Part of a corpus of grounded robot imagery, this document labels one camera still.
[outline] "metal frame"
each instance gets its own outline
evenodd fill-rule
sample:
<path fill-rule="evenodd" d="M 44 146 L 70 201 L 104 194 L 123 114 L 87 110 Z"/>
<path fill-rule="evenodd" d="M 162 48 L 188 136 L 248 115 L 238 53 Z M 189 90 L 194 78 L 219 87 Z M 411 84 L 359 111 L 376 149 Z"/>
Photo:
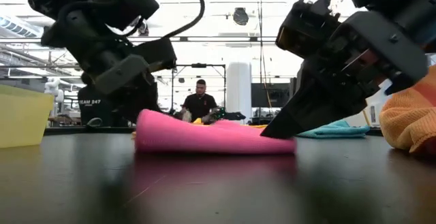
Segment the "metal frame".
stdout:
<path fill-rule="evenodd" d="M 176 71 L 177 67 L 182 67 L 182 69 L 180 71 L 177 71 L 177 74 L 174 74 Z M 177 77 L 186 67 L 191 67 L 191 68 L 207 68 L 207 67 L 212 67 L 213 69 L 215 69 L 215 71 L 217 71 L 217 73 L 224 79 L 224 107 L 225 107 L 225 95 L 227 94 L 227 70 L 225 69 L 225 64 L 204 64 L 204 63 L 195 63 L 195 64 L 191 64 L 191 65 L 176 65 L 175 68 L 172 69 L 171 71 L 171 108 L 170 110 L 174 109 L 174 78 Z M 224 68 L 224 74 L 221 74 L 215 67 L 222 67 Z"/>

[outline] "orange towel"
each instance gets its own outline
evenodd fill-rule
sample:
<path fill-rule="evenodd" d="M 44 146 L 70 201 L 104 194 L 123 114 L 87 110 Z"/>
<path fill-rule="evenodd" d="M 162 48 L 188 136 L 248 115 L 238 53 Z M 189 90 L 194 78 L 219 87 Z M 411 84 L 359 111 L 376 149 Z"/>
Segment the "orange towel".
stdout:
<path fill-rule="evenodd" d="M 410 153 L 435 154 L 436 66 L 413 87 L 394 94 L 380 112 L 386 141 Z"/>

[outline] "pink towel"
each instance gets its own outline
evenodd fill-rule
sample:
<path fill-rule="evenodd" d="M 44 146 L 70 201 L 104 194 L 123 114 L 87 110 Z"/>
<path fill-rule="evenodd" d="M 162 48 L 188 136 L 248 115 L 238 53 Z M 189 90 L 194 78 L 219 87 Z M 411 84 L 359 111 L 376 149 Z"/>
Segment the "pink towel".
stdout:
<path fill-rule="evenodd" d="M 293 153 L 294 139 L 260 136 L 261 129 L 219 121 L 211 126 L 186 123 L 143 110 L 136 125 L 136 149 L 141 152 L 281 154 Z"/>

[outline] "teal cloth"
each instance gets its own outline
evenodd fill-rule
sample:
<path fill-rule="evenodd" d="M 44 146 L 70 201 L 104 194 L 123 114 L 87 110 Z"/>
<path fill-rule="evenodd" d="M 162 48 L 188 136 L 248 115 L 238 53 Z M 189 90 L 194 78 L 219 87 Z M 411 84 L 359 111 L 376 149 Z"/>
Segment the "teal cloth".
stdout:
<path fill-rule="evenodd" d="M 312 129 L 298 134 L 304 138 L 362 138 L 369 131 L 369 126 L 351 127 L 347 121 L 339 120 L 329 125 L 323 125 L 317 129 Z"/>

